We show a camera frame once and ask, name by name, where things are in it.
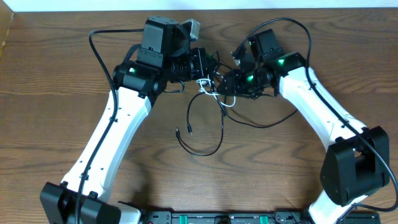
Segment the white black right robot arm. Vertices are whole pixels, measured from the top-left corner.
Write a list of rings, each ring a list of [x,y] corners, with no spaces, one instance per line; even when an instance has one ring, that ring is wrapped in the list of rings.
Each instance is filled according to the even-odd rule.
[[[237,68],[218,86],[224,96],[258,98],[271,87],[291,102],[320,138],[326,156],[322,192],[304,223],[338,223],[392,180],[389,137],[349,114],[319,82],[309,58],[286,54],[272,29],[250,35],[233,53]]]

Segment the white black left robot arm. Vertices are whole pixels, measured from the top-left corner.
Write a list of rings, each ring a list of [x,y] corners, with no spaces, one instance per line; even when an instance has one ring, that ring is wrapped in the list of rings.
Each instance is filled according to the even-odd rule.
[[[200,23],[149,16],[142,42],[132,45],[106,78],[111,87],[103,115],[84,151],[60,184],[46,183],[40,201],[50,223],[139,223],[140,209],[109,204],[120,163],[138,127],[168,83],[206,78],[216,61],[193,48]]]

